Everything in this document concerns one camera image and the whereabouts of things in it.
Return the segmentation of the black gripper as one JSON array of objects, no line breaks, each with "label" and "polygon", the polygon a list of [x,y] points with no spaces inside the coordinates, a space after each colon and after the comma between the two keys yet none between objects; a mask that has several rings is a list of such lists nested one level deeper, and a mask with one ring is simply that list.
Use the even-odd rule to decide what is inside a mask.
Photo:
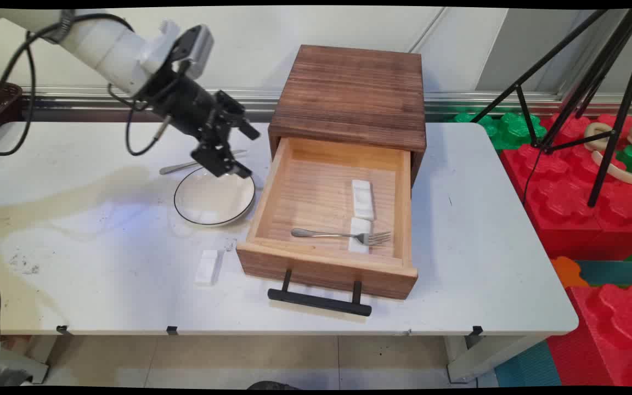
[{"label": "black gripper", "polygon": [[245,107],[228,93],[211,94],[173,67],[163,66],[136,94],[136,100],[148,103],[162,118],[171,116],[171,125],[195,137],[197,146],[190,156],[214,177],[251,177],[252,170],[231,151],[228,128],[238,128],[250,140],[261,134],[246,118]]}]

